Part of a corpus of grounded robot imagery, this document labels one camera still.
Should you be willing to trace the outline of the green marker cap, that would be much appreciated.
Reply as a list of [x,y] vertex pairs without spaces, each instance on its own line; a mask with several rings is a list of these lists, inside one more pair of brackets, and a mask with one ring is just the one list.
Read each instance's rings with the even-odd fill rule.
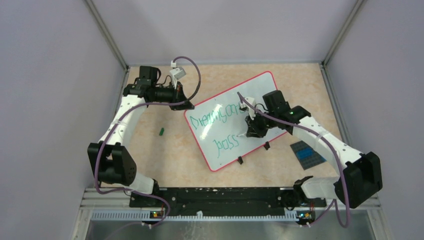
[[160,135],[160,136],[162,136],[162,135],[164,134],[164,131],[165,131],[165,129],[162,127],[162,128],[160,129],[159,135]]

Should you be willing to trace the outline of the red-edged whiteboard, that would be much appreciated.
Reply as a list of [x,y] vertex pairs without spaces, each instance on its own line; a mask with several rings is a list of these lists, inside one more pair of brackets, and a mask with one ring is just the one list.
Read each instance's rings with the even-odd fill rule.
[[268,130],[263,138],[236,137],[247,133],[245,117],[249,115],[247,111],[240,110],[238,93],[245,98],[254,98],[263,105],[262,96],[276,89],[273,74],[265,71],[184,112],[184,118],[211,171],[216,172],[236,162],[239,156],[244,157],[263,147],[265,142],[271,142],[286,133],[276,127]]

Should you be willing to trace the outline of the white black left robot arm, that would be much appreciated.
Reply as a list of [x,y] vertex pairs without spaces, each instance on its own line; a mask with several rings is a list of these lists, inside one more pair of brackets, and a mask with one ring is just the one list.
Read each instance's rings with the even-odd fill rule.
[[116,184],[128,191],[142,193],[141,200],[149,207],[160,202],[161,194],[154,189],[154,179],[138,172],[126,145],[148,105],[169,106],[173,111],[194,109],[180,83],[186,71],[172,64],[169,75],[168,85],[158,84],[160,69],[140,66],[134,83],[124,88],[120,106],[107,131],[87,148],[93,176],[98,183]]

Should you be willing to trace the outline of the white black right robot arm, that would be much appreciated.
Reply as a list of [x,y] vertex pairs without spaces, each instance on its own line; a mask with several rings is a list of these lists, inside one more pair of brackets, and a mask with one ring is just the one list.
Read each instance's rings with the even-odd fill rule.
[[246,137],[264,138],[279,128],[298,138],[323,157],[337,171],[336,177],[307,176],[293,186],[293,200],[307,206],[313,199],[340,200],[355,209],[383,188],[380,158],[363,153],[327,131],[300,105],[291,107],[280,90],[263,95],[265,111],[254,100],[239,96],[240,109],[248,112]]

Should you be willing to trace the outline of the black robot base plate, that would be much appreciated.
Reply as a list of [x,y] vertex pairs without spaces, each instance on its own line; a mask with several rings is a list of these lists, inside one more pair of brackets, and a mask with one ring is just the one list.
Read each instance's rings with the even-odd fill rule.
[[169,216],[192,216],[201,211],[210,217],[282,216],[289,210],[326,207],[324,199],[307,199],[292,187],[160,187],[155,198],[131,194],[129,206],[165,210]]

